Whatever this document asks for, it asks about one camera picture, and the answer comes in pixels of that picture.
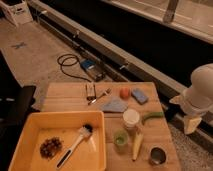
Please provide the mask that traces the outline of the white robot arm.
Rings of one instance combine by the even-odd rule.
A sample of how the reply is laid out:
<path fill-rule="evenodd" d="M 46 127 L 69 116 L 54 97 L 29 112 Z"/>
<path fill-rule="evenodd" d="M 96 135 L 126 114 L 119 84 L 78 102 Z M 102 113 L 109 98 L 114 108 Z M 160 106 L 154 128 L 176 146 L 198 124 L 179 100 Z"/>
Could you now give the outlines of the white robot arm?
<path fill-rule="evenodd" d="M 170 99 L 179 105 L 184 116 L 184 133 L 192 134 L 202 116 L 213 108 L 213 63 L 196 68 L 191 74 L 191 86 Z"/>

